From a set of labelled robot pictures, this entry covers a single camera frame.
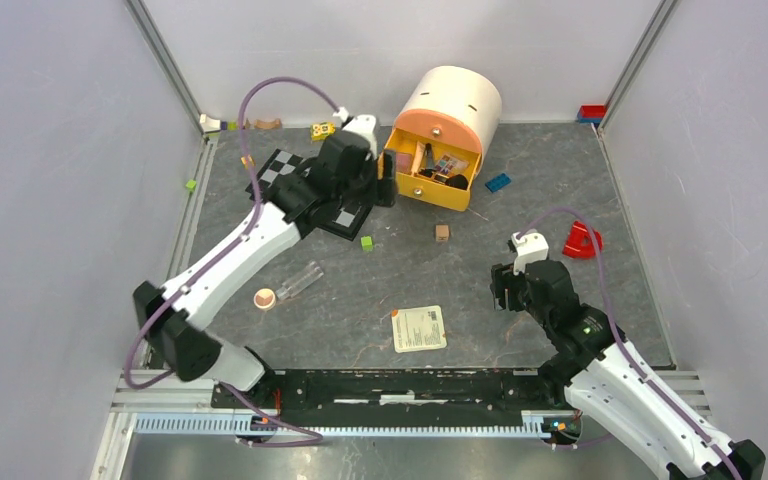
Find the white paper sachet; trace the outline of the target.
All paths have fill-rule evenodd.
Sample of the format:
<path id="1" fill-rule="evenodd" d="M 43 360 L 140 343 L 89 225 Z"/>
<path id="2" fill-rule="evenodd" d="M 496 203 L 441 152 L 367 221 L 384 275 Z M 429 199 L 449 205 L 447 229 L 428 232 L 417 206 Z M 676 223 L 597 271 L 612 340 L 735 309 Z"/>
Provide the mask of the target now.
<path id="1" fill-rule="evenodd" d="M 392 310 L 390 318 L 397 353 L 438 350 L 447 346 L 439 305 Z"/>

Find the small round blush pot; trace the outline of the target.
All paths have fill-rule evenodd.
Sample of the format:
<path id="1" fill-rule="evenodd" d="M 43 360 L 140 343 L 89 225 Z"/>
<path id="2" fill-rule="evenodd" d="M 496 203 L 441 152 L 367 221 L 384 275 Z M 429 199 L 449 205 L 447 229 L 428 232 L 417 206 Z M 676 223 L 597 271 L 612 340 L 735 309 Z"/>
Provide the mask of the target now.
<path id="1" fill-rule="evenodd" d="M 253 304 L 256 308 L 263 311 L 271 310 L 276 303 L 276 294 L 272 289 L 269 288 L 259 289 L 253 296 Z"/>

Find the black mascara tube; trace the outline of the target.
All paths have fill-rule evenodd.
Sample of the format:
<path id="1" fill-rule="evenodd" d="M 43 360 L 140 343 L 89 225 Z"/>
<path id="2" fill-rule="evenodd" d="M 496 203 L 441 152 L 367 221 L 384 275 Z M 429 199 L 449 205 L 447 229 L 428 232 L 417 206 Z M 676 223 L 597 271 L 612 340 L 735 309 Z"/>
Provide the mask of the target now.
<path id="1" fill-rule="evenodd" d="M 436 161 L 435 161 L 435 158 L 434 158 L 434 152 L 433 152 L 433 147 L 432 147 L 431 143 L 426 143 L 424 145 L 424 149 L 423 149 L 423 163 L 422 163 L 422 165 L 423 165 L 423 171 L 424 172 L 433 172 L 434 171 L 434 168 L 435 168 L 435 165 L 436 165 Z"/>

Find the wooden handled makeup tool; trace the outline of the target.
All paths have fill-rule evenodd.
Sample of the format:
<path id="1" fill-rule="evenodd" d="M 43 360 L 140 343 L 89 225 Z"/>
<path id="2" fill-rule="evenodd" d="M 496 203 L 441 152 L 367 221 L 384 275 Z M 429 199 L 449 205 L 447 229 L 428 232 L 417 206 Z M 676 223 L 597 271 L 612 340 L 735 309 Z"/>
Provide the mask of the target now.
<path id="1" fill-rule="evenodd" d="M 410 174 L 412 176 L 416 176 L 423 169 L 425 163 L 425 151 L 426 144 L 424 142 L 418 142 L 410 166 Z"/>

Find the orange top drawer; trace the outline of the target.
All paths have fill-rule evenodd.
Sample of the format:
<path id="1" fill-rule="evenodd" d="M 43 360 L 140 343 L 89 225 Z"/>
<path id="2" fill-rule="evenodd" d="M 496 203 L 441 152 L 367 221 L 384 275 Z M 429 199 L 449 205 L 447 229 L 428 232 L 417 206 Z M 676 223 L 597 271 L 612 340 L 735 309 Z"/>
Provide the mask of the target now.
<path id="1" fill-rule="evenodd" d="M 454 116 L 430 109 L 410 109 L 394 121 L 396 129 L 436 140 L 457 149 L 486 153 L 486 141 L 470 124 Z"/>

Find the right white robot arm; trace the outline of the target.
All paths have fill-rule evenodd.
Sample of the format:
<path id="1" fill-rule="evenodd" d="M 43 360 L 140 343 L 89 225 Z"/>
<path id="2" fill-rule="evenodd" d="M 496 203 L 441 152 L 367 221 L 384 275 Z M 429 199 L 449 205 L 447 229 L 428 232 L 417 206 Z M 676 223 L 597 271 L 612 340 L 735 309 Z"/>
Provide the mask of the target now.
<path id="1" fill-rule="evenodd" d="M 763 451 L 732 440 L 672 390 L 605 312 L 580 301 L 561 262 L 521 272 L 496 264 L 490 290 L 497 308 L 527 312 L 556 349 L 538 369 L 545 405 L 591 417 L 659 479 L 762 477 Z"/>

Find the cream round drawer cabinet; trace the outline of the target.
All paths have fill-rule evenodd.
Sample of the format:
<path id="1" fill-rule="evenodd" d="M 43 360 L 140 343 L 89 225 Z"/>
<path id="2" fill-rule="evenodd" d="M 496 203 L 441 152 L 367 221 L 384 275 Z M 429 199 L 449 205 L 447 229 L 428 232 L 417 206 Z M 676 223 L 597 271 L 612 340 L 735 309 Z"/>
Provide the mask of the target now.
<path id="1" fill-rule="evenodd" d="M 399 114 L 410 109 L 435 110 L 470 124 L 486 141 L 484 157 L 500 123 L 502 98 L 485 76 L 458 66 L 438 66 L 424 74 Z"/>

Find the colourful eyeshadow palette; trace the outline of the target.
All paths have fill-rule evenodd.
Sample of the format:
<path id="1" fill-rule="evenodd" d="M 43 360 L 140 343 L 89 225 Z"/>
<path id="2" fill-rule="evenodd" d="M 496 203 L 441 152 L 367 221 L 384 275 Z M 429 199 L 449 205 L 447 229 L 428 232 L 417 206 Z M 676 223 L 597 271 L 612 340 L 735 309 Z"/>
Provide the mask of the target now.
<path id="1" fill-rule="evenodd" d="M 435 163 L 433 171 L 436 175 L 442 175 L 445 177 L 451 177 L 453 175 L 462 174 L 469 162 L 450 154 L 443 154 Z"/>

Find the black round cap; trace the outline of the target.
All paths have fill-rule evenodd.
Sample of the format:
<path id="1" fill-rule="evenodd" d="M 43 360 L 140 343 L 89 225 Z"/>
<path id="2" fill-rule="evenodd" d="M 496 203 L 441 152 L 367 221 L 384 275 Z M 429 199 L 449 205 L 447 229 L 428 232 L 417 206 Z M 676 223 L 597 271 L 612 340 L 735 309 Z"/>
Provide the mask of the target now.
<path id="1" fill-rule="evenodd" d="M 466 176 L 462 174 L 453 175 L 449 177 L 445 184 L 450 188 L 455 188 L 459 190 L 468 190 L 470 186 L 470 181 L 467 179 Z"/>

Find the pink blush palette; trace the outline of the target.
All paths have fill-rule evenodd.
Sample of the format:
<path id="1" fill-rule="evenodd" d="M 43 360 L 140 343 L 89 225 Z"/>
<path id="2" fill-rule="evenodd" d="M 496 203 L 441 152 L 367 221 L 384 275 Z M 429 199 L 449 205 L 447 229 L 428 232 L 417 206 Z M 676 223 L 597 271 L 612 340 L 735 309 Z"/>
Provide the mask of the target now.
<path id="1" fill-rule="evenodd" d="M 412 153 L 397 152 L 395 154 L 396 171 L 402 174 L 410 174 L 414 161 Z"/>

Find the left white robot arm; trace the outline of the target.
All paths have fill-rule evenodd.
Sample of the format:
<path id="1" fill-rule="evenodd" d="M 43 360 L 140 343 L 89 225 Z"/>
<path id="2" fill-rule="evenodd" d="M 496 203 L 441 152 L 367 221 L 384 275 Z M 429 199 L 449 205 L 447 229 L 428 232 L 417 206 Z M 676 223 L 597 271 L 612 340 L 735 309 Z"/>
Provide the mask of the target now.
<path id="1" fill-rule="evenodd" d="M 339 131 L 316 156 L 275 172 L 253 211 L 208 254 L 161 286 L 145 281 L 134 290 L 137 341 L 149 344 L 183 382 L 209 378 L 236 387 L 250 407 L 266 405 L 274 381 L 265 364 L 250 349 L 211 335 L 209 325 L 259 270 L 346 204 L 392 206 L 396 164 L 395 151 L 376 153 L 363 135 Z"/>

